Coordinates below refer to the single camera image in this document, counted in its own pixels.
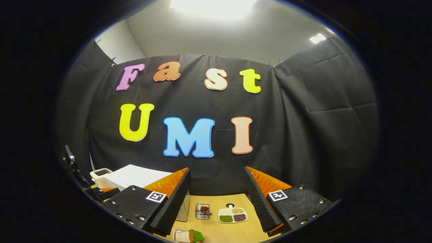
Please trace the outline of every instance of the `seeds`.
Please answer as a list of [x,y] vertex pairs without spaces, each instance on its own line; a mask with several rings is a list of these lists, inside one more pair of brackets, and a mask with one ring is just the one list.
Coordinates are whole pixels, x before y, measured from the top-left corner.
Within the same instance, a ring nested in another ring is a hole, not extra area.
[[244,221],[244,220],[246,220],[246,215],[244,215],[244,214],[234,215],[234,221],[235,222],[240,222],[240,221]]
[[224,222],[224,223],[231,223],[232,222],[232,217],[230,215],[220,215],[219,219],[221,222]]
[[241,208],[234,208],[233,210],[232,210],[232,213],[233,214],[241,214],[241,213],[244,213],[245,211],[243,210],[243,209],[241,209]]

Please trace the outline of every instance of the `black fabric backdrop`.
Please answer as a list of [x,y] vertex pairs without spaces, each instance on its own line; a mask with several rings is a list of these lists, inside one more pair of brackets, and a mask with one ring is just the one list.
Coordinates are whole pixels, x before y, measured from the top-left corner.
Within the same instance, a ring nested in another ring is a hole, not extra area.
[[[174,172],[191,169],[193,195],[227,195],[245,192],[244,166],[251,166],[291,185],[305,184],[335,200],[367,168],[376,146],[378,113],[375,96],[361,62],[331,38],[276,67],[253,61],[213,55],[186,54],[129,61],[111,67],[97,45],[81,59],[92,68],[77,72],[75,64],[60,95],[57,113],[57,149],[69,144],[83,174],[90,180],[89,152],[96,169],[117,170],[128,164]],[[178,61],[181,76],[155,82],[158,66]],[[125,91],[116,91],[125,66],[144,63]],[[224,69],[228,87],[209,90],[204,85],[209,68]],[[239,72],[252,68],[261,92],[243,88]],[[146,137],[125,140],[118,130],[120,107],[137,108],[131,130],[139,125],[138,106],[152,103]],[[188,132],[200,118],[215,121],[211,133],[212,158],[168,157],[166,117],[182,119]],[[252,118],[248,154],[233,154],[235,129],[231,119]]]

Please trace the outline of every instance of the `peach letter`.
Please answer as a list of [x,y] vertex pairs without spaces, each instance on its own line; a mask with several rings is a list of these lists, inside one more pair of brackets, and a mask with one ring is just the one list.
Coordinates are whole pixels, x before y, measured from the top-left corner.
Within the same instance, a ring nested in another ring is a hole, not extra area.
[[138,75],[138,69],[140,72],[144,70],[144,64],[138,64],[133,66],[128,66],[124,68],[123,77],[121,77],[120,84],[115,88],[116,91],[129,89],[129,80],[133,82]]
[[261,75],[256,74],[253,69],[246,69],[240,72],[243,76],[243,87],[246,91],[251,93],[259,93],[261,87],[255,86],[255,79],[261,79]]
[[180,77],[180,63],[176,61],[166,62],[158,67],[159,71],[155,73],[153,79],[158,81],[176,80]]
[[150,111],[155,108],[153,104],[141,104],[139,109],[141,110],[140,126],[138,130],[130,130],[130,117],[132,111],[135,110],[134,104],[124,104],[120,107],[120,134],[121,136],[129,141],[138,142],[147,135],[147,128],[149,127]]
[[231,119],[235,126],[235,146],[232,152],[236,154],[250,153],[254,148],[249,144],[249,125],[252,119],[246,116],[238,116]]
[[210,68],[206,72],[207,79],[204,80],[204,84],[210,90],[224,90],[228,86],[228,82],[224,79],[227,76],[223,69]]

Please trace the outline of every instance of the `lettuce leaf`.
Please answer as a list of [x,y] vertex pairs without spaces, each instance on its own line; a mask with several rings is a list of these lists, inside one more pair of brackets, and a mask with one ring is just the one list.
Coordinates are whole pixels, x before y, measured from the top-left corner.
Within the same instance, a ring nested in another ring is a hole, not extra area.
[[190,231],[192,231],[192,234],[194,235],[194,240],[192,242],[197,243],[199,241],[203,241],[204,240],[203,233],[201,233],[199,231],[196,231],[196,230],[190,230]]

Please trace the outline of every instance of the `blue letter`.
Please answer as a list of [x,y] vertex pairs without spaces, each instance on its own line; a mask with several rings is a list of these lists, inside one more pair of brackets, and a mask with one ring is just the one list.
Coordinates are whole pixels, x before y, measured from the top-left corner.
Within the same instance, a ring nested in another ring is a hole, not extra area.
[[179,156],[180,152],[176,149],[176,143],[181,152],[189,155],[192,146],[196,144],[192,152],[194,157],[210,158],[215,154],[210,144],[210,136],[215,121],[208,118],[201,118],[195,123],[191,133],[184,127],[183,121],[178,117],[167,117],[163,120],[168,132],[166,138],[166,149],[163,154],[166,156]]

